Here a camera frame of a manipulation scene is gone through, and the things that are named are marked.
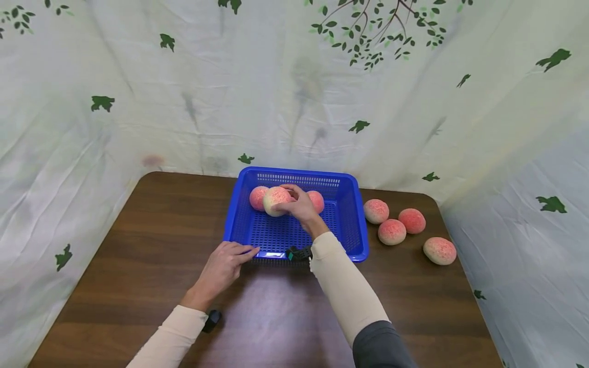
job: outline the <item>left hand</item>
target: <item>left hand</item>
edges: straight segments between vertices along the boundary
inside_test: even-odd
[[[211,253],[207,264],[180,302],[181,306],[206,312],[213,300],[237,278],[241,265],[251,260],[260,248],[224,241]]]

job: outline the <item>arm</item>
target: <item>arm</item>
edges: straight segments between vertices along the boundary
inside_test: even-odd
[[[378,296],[352,263],[341,243],[315,213],[309,196],[296,185],[283,187],[290,190],[297,201],[277,204],[275,208],[290,212],[311,235],[311,271],[317,277],[352,347],[356,367],[416,367]]]
[[[238,277],[241,265],[259,248],[222,242],[211,254],[198,281],[180,305],[139,350],[127,368],[176,368],[207,321],[204,311]]]

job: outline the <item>gray shirt sleeve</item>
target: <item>gray shirt sleeve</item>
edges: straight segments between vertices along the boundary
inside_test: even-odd
[[[364,327],[354,339],[352,353],[356,368],[417,368],[389,321]]]

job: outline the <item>hand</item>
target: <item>hand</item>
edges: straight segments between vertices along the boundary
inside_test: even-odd
[[[275,204],[272,206],[272,210],[286,211],[295,216],[296,219],[299,220],[300,225],[307,233],[309,233],[309,235],[311,235],[313,240],[321,234],[329,231],[329,228],[321,216],[315,212],[311,198],[309,198],[309,195],[305,193],[304,190],[294,184],[284,184],[281,185],[281,187],[288,190],[295,201]]]
[[[251,260],[260,248],[224,241],[204,265],[196,284],[186,293],[181,306],[206,312],[213,300],[239,277],[241,265]]]

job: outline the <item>arm sleeve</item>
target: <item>arm sleeve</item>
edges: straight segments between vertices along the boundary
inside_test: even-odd
[[[127,368],[177,368],[207,318],[200,310],[176,306]]]
[[[380,300],[333,233],[318,236],[311,251],[311,272],[352,347],[356,367],[416,367]]]

